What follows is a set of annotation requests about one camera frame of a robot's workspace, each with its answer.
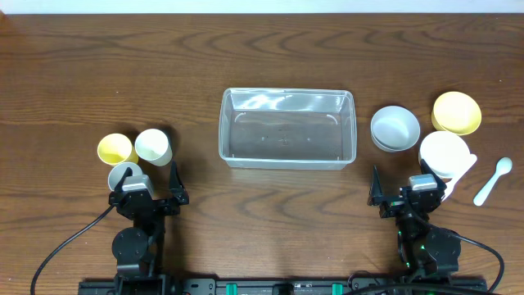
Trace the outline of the yellow plastic cup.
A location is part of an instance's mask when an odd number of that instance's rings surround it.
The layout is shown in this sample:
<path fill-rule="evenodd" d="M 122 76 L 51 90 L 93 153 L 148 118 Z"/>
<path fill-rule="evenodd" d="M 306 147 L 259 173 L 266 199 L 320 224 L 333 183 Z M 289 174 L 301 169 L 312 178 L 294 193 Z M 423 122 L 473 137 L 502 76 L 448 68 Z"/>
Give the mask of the yellow plastic cup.
<path fill-rule="evenodd" d="M 131 140 L 123 134 L 108 134 L 97 145 L 99 159 L 107 165 L 117 166 L 124 162 L 138 163 L 138 154 Z"/>

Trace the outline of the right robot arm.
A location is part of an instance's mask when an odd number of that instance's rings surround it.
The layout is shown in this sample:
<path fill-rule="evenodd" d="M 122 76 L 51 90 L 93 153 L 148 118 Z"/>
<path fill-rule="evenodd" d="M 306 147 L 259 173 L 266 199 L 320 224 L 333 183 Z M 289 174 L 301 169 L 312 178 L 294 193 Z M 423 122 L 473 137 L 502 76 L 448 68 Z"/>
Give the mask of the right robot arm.
<path fill-rule="evenodd" d="M 409 178 L 409 184 L 396 195 L 382 191 L 377 169 L 373 170 L 368 205 L 379 208 L 382 219 L 393 218 L 398 228 L 398 253 L 408 267 L 399 281 L 443 279 L 459 270 L 460 241 L 429 224 L 428 214 L 441 204 L 447 188 L 425 161 L 421 174 Z"/>

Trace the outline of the white plastic bowl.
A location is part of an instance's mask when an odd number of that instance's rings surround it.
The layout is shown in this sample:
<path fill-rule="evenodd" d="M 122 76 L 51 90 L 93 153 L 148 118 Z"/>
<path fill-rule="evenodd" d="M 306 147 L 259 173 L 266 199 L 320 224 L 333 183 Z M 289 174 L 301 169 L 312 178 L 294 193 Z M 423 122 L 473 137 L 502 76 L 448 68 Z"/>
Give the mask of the white plastic bowl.
<path fill-rule="evenodd" d="M 435 131 L 421 142 L 418 160 L 424 160 L 442 179 L 452 179 L 466 164 L 471 152 L 466 142 L 448 131 Z"/>

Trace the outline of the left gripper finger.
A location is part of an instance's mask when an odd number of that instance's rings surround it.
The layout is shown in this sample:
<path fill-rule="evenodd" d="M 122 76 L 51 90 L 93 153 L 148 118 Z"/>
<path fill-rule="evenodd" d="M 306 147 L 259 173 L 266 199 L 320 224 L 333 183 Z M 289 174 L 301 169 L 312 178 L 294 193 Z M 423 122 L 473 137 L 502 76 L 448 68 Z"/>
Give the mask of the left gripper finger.
<path fill-rule="evenodd" d="M 114 191 L 121 192 L 125 180 L 133 175 L 133 170 L 129 166 L 116 166 L 114 168 Z"/>
<path fill-rule="evenodd" d="M 178 175 L 177 164 L 175 161 L 171 162 L 170 173 L 169 173 L 169 191 L 173 195 L 183 195 L 184 186 Z"/>

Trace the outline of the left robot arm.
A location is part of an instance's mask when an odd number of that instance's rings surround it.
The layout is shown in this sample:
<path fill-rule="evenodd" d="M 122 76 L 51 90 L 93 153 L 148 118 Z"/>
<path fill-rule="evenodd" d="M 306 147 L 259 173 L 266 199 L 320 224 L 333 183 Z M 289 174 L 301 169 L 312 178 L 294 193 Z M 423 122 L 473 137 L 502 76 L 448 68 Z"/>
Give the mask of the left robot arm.
<path fill-rule="evenodd" d="M 187 190 L 178 175 L 177 165 L 170 165 L 171 197 L 155 199 L 147 175 L 124 170 L 108 197 L 108 203 L 133 225 L 121 230 L 111 250 L 117 260 L 115 294 L 181 294 L 183 285 L 162 270 L 165 242 L 165 218 L 176 216 L 189 203 Z"/>

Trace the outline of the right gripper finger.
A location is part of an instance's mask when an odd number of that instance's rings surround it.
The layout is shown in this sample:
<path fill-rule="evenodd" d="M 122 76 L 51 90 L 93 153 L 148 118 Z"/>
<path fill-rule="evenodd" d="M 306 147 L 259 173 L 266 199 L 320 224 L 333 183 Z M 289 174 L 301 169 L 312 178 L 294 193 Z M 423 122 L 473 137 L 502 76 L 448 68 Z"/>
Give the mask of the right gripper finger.
<path fill-rule="evenodd" d="M 424 159 L 420 161 L 420 170 L 424 179 L 428 183 L 428 188 L 439 191 L 444 191 L 446 189 L 445 182 L 435 173 Z"/>
<path fill-rule="evenodd" d="M 368 195 L 368 204 L 380 204 L 383 201 L 384 194 L 382 191 L 382 186 L 380 184 L 380 179 L 377 171 L 377 167 L 373 167 L 373 177 L 369 189 Z"/>

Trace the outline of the white plastic cup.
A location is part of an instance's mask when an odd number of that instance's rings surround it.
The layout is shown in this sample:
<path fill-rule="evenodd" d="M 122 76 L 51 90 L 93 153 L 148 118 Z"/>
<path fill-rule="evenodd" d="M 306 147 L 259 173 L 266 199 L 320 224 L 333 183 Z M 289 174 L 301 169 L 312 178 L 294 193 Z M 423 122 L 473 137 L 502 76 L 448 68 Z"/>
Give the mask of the white plastic cup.
<path fill-rule="evenodd" d="M 159 129 L 142 131 L 134 142 L 138 156 L 154 166 L 166 166 L 173 157 L 168 136 Z"/>

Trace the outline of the yellow plastic bowl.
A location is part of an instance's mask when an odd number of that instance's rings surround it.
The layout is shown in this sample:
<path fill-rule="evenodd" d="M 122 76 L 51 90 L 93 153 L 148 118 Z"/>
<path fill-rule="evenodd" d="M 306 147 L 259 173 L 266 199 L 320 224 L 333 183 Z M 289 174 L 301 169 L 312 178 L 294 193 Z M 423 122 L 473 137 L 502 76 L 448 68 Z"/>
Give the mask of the yellow plastic bowl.
<path fill-rule="evenodd" d="M 451 91 L 441 94 L 433 105 L 431 122 L 439 131 L 459 136 L 475 132 L 481 124 L 481 108 L 465 93 Z"/>

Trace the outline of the clear plastic container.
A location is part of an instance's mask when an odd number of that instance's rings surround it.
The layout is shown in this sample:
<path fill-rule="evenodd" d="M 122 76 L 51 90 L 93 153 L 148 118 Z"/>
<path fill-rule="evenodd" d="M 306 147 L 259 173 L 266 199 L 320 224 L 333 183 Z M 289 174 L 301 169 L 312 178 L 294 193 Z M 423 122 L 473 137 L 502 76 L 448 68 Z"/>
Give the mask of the clear plastic container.
<path fill-rule="evenodd" d="M 232 168 L 342 170 L 357 157 L 353 95 L 228 88 L 219 115 L 219 155 Z"/>

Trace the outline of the grey plastic bowl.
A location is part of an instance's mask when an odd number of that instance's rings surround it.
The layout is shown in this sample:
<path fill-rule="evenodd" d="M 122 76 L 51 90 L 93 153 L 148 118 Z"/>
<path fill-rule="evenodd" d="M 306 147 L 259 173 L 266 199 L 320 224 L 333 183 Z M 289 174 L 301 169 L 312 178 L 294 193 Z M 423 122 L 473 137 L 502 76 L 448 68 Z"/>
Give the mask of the grey plastic bowl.
<path fill-rule="evenodd" d="M 417 117 L 408 109 L 387 106 L 378 110 L 370 123 L 373 143 L 385 152 L 402 152 L 412 148 L 421 134 Z"/>

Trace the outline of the grey plastic cup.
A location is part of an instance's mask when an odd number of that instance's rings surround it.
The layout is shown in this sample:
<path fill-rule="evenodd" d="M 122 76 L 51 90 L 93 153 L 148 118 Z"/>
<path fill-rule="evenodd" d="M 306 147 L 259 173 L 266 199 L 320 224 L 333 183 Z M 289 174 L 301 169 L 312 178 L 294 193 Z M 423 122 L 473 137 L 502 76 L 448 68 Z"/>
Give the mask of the grey plastic cup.
<path fill-rule="evenodd" d="M 132 171 L 132 176 L 142 175 L 140 166 L 133 162 L 123 162 L 115 166 L 108 175 L 107 183 L 111 191 L 115 190 L 116 185 L 120 182 L 127 169 Z"/>

